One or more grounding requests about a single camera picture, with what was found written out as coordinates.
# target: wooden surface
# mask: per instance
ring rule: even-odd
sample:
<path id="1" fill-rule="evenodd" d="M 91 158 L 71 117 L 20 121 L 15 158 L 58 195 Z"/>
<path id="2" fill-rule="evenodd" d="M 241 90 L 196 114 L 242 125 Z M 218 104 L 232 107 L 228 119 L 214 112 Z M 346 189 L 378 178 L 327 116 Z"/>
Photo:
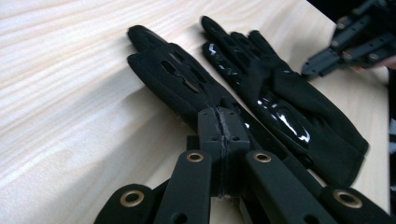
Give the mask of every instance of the wooden surface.
<path id="1" fill-rule="evenodd" d="M 193 131 L 129 68 L 125 33 L 147 26 L 204 59 L 200 17 L 227 31 L 257 29 L 296 71 L 328 45 L 333 24 L 304 0 L 1 1 L 0 223 L 93 223 L 110 195 L 156 187 Z M 371 147 L 353 185 L 388 202 L 385 70 L 346 69 L 313 81 Z M 212 200 L 211 223 L 243 223 Z"/>

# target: brass rivet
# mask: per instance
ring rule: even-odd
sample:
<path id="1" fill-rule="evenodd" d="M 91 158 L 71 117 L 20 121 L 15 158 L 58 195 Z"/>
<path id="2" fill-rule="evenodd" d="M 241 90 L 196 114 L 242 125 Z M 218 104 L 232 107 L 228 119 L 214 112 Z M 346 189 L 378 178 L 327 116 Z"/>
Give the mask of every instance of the brass rivet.
<path id="1" fill-rule="evenodd" d="M 133 200 L 127 200 L 127 197 L 130 195 L 134 195 L 135 199 Z M 145 198 L 145 194 L 137 189 L 134 190 L 129 190 L 126 191 L 124 194 L 122 194 L 121 198 L 120 198 L 120 203 L 125 206 L 125 207 L 135 207 L 137 205 L 139 205 L 140 203 L 143 202 L 143 199 Z"/>
<path id="2" fill-rule="evenodd" d="M 345 205 L 346 207 L 361 208 L 363 206 L 363 202 L 360 198 L 349 192 L 346 192 L 345 190 L 336 189 L 332 193 L 332 196 L 335 198 L 335 200 L 337 200 L 337 202 Z"/>
<path id="3" fill-rule="evenodd" d="M 202 155 L 201 153 L 190 153 L 189 155 L 187 155 L 187 160 L 188 161 L 192 161 L 192 162 L 198 162 L 198 161 L 202 161 L 204 159 L 204 155 Z"/>
<path id="4" fill-rule="evenodd" d="M 254 155 L 254 159 L 259 162 L 269 162 L 271 161 L 271 157 L 264 153 L 256 153 Z"/>

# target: light wood tabletop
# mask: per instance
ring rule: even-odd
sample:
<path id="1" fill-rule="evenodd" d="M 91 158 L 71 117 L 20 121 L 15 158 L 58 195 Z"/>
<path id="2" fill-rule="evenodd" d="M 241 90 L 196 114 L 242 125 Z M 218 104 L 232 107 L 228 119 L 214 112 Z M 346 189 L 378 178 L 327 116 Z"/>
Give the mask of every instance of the light wood tabletop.
<path id="1" fill-rule="evenodd" d="M 93 223 L 118 188 L 155 188 L 194 132 L 126 62 L 129 27 L 205 60 L 200 18 L 256 29 L 295 71 L 326 48 L 334 24 L 305 0 L 2 1 L 0 4 L 0 223 Z M 384 68 L 338 70 L 311 83 L 370 143 L 353 184 L 389 210 Z M 243 223 L 234 202 L 212 199 L 210 223 Z"/>

